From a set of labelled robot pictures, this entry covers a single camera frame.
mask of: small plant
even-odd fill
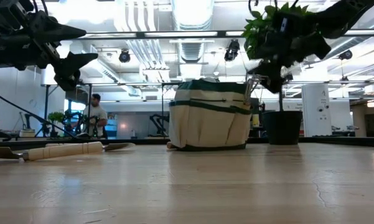
[[[246,20],[248,24],[245,26],[245,31],[242,33],[242,36],[246,39],[244,47],[248,58],[250,60],[259,59],[256,56],[256,51],[259,46],[265,43],[267,33],[274,32],[272,27],[273,17],[277,10],[305,16],[312,14],[312,12],[307,11],[307,8],[308,6],[304,6],[303,8],[301,6],[289,7],[289,3],[287,2],[280,9],[276,8],[275,6],[266,6],[264,8],[266,13],[265,15],[258,11],[252,11],[251,15],[254,17],[254,19]]]
[[[63,121],[63,117],[64,115],[61,112],[51,112],[47,118],[51,121],[51,123],[56,124],[57,122],[61,123]]]

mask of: ceiling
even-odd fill
[[[126,1],[126,5],[134,6],[134,13],[137,23],[138,14],[138,2]],[[185,12],[193,17],[196,8],[200,6],[201,1],[206,0],[174,0],[177,1],[189,1],[187,5],[189,8],[185,8]],[[264,12],[264,7],[267,6],[271,1],[260,1],[257,7],[253,6],[252,10]],[[284,4],[287,1],[278,1],[279,5]],[[309,10],[316,12],[322,11],[327,7],[333,5],[336,1],[322,1],[322,0],[307,0],[299,1],[301,6],[309,6]],[[153,0],[154,5],[154,25],[157,31],[171,31],[175,30],[173,23],[173,15],[171,11],[170,0]],[[119,30],[114,25],[114,22],[118,21],[118,16],[122,16],[122,13],[116,7],[114,1],[95,1],[95,0],[68,0],[67,3],[60,2],[48,2],[47,6],[51,15],[55,16],[60,22],[66,23],[67,25],[74,26],[77,28],[85,29],[87,32],[118,32]],[[147,8],[144,11],[145,18],[147,16]],[[244,0],[215,0],[212,14],[212,22],[210,30],[243,30],[246,24],[245,19],[251,19],[251,15],[248,11],[248,1]],[[367,11],[362,18],[355,24],[354,29],[370,29],[374,25],[374,7]],[[225,49],[230,43],[231,39],[212,39],[214,43],[207,43],[204,45],[203,54],[200,63],[205,63],[200,69],[199,77],[219,77],[222,82],[241,82],[245,79],[246,69],[253,68],[257,65],[257,61],[249,61],[245,50],[243,49],[244,39],[238,39],[241,46],[239,56],[232,62],[224,61]],[[350,40],[350,37],[343,37],[337,40],[327,40],[328,44],[332,48],[341,46]],[[183,77],[183,72],[180,69],[180,63],[183,61],[180,59],[178,44],[171,44],[169,39],[160,39],[159,46],[162,52],[163,59],[166,66],[169,68],[169,80],[173,82],[179,81]],[[80,42],[83,45],[85,51],[89,51],[91,46],[97,49],[100,57],[99,59],[112,71],[114,71],[122,80],[122,82],[146,82],[144,76],[141,75],[141,63],[135,56],[134,52],[129,49],[128,43],[125,40],[74,40],[74,42]],[[292,68],[294,80],[305,81],[305,80],[340,80],[342,73],[348,76],[349,80],[368,80],[374,78],[374,37],[357,41],[358,44],[351,47],[350,50],[353,53],[353,58],[350,60],[344,60],[341,64],[340,60],[328,59],[323,62],[315,57],[309,57],[307,60],[310,62],[316,62],[310,67],[312,69],[306,69],[307,65],[296,65]],[[131,54],[131,60],[128,63],[120,63],[118,60],[121,49],[129,49]],[[91,72],[84,73],[84,79],[87,82],[97,82],[97,77],[103,75],[97,72],[92,74]],[[362,96],[364,87],[367,84],[355,84],[347,85],[344,90],[341,91],[340,85],[329,86],[330,91],[333,93],[350,92],[350,96]],[[300,96],[301,85],[287,85],[285,86],[289,97]],[[95,91],[101,92],[113,92],[114,88],[110,87],[97,87]]]

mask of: wood grain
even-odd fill
[[[0,223],[374,223],[374,148],[248,147],[0,160]]]

